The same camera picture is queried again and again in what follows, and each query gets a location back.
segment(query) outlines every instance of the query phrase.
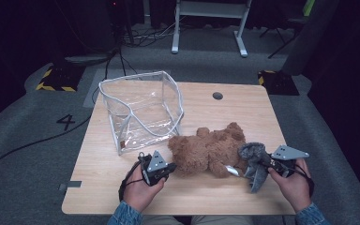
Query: wooden table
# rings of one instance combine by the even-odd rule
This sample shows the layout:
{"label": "wooden table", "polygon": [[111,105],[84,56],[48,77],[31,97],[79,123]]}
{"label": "wooden table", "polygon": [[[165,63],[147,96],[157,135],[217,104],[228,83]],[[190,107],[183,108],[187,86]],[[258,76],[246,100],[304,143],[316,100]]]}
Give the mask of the wooden table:
{"label": "wooden table", "polygon": [[[182,135],[194,135],[197,128],[224,129],[236,122],[247,142],[266,145],[274,152],[285,144],[278,120],[263,87],[259,85],[179,82],[185,111]],[[222,100],[213,99],[214,92]],[[117,205],[121,181],[139,152],[153,155],[155,150],[168,162],[172,152],[167,142],[118,156],[101,95],[97,99],[62,209],[66,214],[112,214]],[[269,176],[257,194],[250,193],[248,180],[231,176],[216,178],[210,172],[191,177],[172,173],[144,214],[148,215],[293,215],[290,204]]]}

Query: dark background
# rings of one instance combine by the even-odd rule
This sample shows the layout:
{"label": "dark background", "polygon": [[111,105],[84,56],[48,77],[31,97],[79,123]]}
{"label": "dark background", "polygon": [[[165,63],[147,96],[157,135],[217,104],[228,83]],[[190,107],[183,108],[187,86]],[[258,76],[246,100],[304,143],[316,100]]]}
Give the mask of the dark background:
{"label": "dark background", "polygon": [[[173,2],[150,1],[152,25],[171,23]],[[68,21],[55,1],[0,0],[0,112],[25,94],[23,84],[37,69],[90,53],[73,32],[89,46],[112,47],[113,30],[104,1],[58,3]],[[143,1],[132,4],[132,23],[142,23]],[[360,181],[360,1],[340,1],[303,75],[312,81],[308,96]]]}

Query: transparent plastic bag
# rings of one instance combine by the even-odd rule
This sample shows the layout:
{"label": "transparent plastic bag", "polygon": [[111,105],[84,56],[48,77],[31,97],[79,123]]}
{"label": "transparent plastic bag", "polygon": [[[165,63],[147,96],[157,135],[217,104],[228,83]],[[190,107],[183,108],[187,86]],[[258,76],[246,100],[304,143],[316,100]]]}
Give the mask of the transparent plastic bag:
{"label": "transparent plastic bag", "polygon": [[118,155],[179,135],[182,95],[166,72],[152,72],[99,83]]}

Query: teddy bear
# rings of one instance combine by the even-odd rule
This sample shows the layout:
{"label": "teddy bear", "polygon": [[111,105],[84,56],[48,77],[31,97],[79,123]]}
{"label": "teddy bear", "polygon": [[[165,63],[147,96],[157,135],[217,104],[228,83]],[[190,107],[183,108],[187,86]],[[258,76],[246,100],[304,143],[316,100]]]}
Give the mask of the teddy bear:
{"label": "teddy bear", "polygon": [[232,122],[222,130],[199,127],[196,135],[173,136],[168,147],[177,165],[176,172],[181,176],[209,169],[214,176],[223,178],[231,175],[226,166],[240,170],[247,167],[247,162],[238,154],[239,147],[245,143],[243,130]]}

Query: cable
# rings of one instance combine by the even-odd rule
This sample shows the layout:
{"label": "cable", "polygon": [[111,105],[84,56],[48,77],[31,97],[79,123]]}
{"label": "cable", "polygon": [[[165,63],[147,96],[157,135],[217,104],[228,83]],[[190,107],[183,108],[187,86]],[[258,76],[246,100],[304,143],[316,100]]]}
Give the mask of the cable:
{"label": "cable", "polygon": [[23,145],[23,146],[21,146],[21,147],[15,148],[15,149],[13,149],[13,150],[11,150],[11,151],[8,151],[7,153],[5,153],[4,155],[2,155],[2,156],[0,157],[0,160],[2,160],[3,158],[9,156],[9,155],[12,154],[12,153],[18,152],[18,151],[20,151],[20,150],[22,150],[22,149],[24,149],[24,148],[27,148],[27,147],[29,147],[29,146],[32,146],[32,145],[34,145],[34,144],[43,143],[43,142],[46,142],[46,141],[49,141],[49,140],[52,140],[52,139],[61,137],[61,136],[63,136],[63,135],[66,135],[66,134],[68,134],[69,132],[75,130],[76,128],[79,128],[80,126],[82,126],[84,123],[86,123],[86,122],[90,119],[90,117],[91,117],[91,115],[89,115],[89,116],[88,116],[83,122],[81,122],[79,125],[77,125],[76,127],[72,128],[72,129],[70,129],[70,130],[68,130],[68,131],[66,131],[66,132],[64,132],[64,133],[61,133],[61,134],[58,134],[58,135],[54,135],[54,136],[52,136],[52,137],[50,137],[50,138],[42,139],[42,140],[39,140],[39,141],[36,141],[36,142],[31,142],[31,143],[29,143],[29,144],[26,144],[26,145]]}
{"label": "cable", "polygon": [[133,166],[131,167],[130,171],[127,172],[127,176],[125,177],[124,180],[122,180],[121,186],[119,187],[118,193],[119,193],[119,201],[124,200],[124,194],[125,194],[125,189],[127,188],[127,185],[129,185],[130,183],[134,183],[134,182],[139,182],[142,180],[137,180],[134,182],[130,182],[128,183],[128,179],[129,177],[133,174],[134,170],[136,170],[136,168],[141,164],[141,161],[137,161],[133,164]]}
{"label": "cable", "polygon": [[[150,34],[147,34],[147,35],[146,35],[145,33],[147,33],[147,31],[150,30],[150,29],[147,29],[147,30],[144,32],[143,35],[133,37],[133,39],[138,39],[138,40],[139,40],[139,43],[138,43],[138,44],[127,43],[127,40],[129,40],[130,38],[129,38],[128,36],[124,36],[124,41],[125,41],[124,45],[127,46],[127,47],[129,47],[129,48],[147,47],[147,46],[155,43],[157,40],[161,40],[161,39],[164,39],[164,38],[167,37],[167,36],[173,35],[174,33],[169,33],[169,34],[165,34],[165,33],[171,31],[174,26],[175,26],[175,23],[171,24],[170,26],[168,26],[168,27],[166,27],[166,28],[164,28],[164,29],[162,29],[162,30],[159,30],[159,31],[156,30],[156,32],[153,32],[153,33],[150,33]],[[151,42],[143,45],[143,43],[144,43],[146,40],[150,40]]]}
{"label": "cable", "polygon": [[132,183],[136,183],[136,182],[139,182],[139,181],[142,181],[142,179],[139,179],[139,180],[135,180],[135,181],[130,181],[129,183],[127,183],[127,186],[132,184]]}
{"label": "cable", "polygon": [[[107,80],[107,78],[108,78],[108,65],[110,64],[111,60],[113,59],[113,57],[114,57],[115,55],[116,55],[116,52],[113,52],[113,53],[112,53],[112,57],[107,60],[107,64],[106,64],[105,72],[104,72],[104,78],[103,78],[102,82],[105,81],[105,80]],[[95,93],[96,93],[97,90],[98,90],[98,86],[96,87],[95,91],[94,91],[93,94],[92,94],[92,101],[93,101],[93,104],[95,104],[95,105],[96,105],[96,102],[95,102]]]}
{"label": "cable", "polygon": [[294,171],[295,173],[299,173],[300,175],[302,175],[304,178],[306,178],[307,180],[307,183],[308,183],[308,187],[309,187],[309,197],[312,196],[312,194],[314,193],[314,188],[315,188],[315,184],[314,184],[314,181],[312,180],[311,177],[308,177],[307,173],[305,172],[305,170],[303,170],[303,168],[301,168],[299,165],[295,165],[295,167],[299,168],[301,170],[298,171],[296,169],[292,169],[292,168],[288,168],[289,170],[291,171]]}
{"label": "cable", "polygon": [[63,9],[61,9],[60,5],[57,3],[57,0],[54,0],[54,3],[56,4],[56,6],[58,7],[58,9],[60,10],[61,14],[63,15],[64,19],[66,20],[66,23],[69,27],[69,29],[71,30],[72,34],[74,34],[75,38],[78,39],[78,41],[88,50],[90,50],[91,52],[93,53],[106,53],[106,52],[100,52],[100,51],[97,51],[93,48],[90,48],[89,46],[87,46],[78,36],[78,34],[75,32],[74,28],[72,27],[71,25],[71,22],[69,22],[69,19],[68,17],[66,16],[66,14],[64,13]]}
{"label": "cable", "polygon": [[122,57],[122,51],[121,49],[119,49],[119,56],[121,57],[121,64],[122,64],[122,69],[124,70],[124,76],[127,76],[127,72],[125,70],[125,66],[124,66],[124,58]]}
{"label": "cable", "polygon": [[123,60],[125,60],[125,62],[127,62],[127,65],[133,70],[133,72],[135,74],[138,74],[138,72],[130,65],[129,61],[126,58],[124,58],[124,56],[122,56],[122,54],[121,54],[121,57]]}

